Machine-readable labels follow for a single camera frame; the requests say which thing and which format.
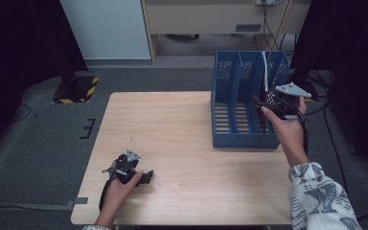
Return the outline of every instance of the power outlet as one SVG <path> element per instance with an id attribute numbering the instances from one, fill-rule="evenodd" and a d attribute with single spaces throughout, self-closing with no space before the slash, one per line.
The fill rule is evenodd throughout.
<path id="1" fill-rule="evenodd" d="M 273 5 L 280 4 L 282 1 L 283 0 L 256 0 L 256 5 L 258 5 L 258 6 L 262 6 L 262 5 L 273 6 Z"/>

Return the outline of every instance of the wooden desk panel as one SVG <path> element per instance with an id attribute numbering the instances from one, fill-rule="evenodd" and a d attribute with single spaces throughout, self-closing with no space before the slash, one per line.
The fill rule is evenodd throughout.
<path id="1" fill-rule="evenodd" d="M 137 170 L 154 170 L 115 219 L 133 225 L 290 224 L 288 163 L 281 148 L 214 149 L 211 92 L 111 95 L 71 220 L 92 224 L 116 157 L 142 155 Z"/>

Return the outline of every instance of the white wall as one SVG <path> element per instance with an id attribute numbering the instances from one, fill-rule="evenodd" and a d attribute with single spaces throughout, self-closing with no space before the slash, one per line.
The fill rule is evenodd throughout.
<path id="1" fill-rule="evenodd" d="M 150 59 L 140 0 L 60 0 L 85 59 Z"/>

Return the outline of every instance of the patterned sleeve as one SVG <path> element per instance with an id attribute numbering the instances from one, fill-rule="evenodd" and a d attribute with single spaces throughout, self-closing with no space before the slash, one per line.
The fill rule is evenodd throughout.
<path id="1" fill-rule="evenodd" d="M 89 225 L 82 228 L 82 230 L 110 230 L 109 228 L 96 226 L 96 225 Z"/>
<path id="2" fill-rule="evenodd" d="M 361 230 L 354 209 L 340 184 L 318 163 L 305 163 L 288 172 L 288 199 L 294 230 Z"/>

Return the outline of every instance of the striped warning tape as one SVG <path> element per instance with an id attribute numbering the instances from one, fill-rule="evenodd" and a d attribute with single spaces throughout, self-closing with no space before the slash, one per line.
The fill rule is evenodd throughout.
<path id="1" fill-rule="evenodd" d="M 90 99 L 92 94 L 95 91 L 95 87 L 97 87 L 97 83 L 98 83 L 99 78 L 94 78 L 92 80 L 91 86 L 89 88 L 89 90 L 86 93 L 86 96 L 84 98 L 79 98 L 79 99 L 59 99 L 59 100 L 53 100 L 54 104 L 72 104 L 72 103 L 87 103 Z"/>

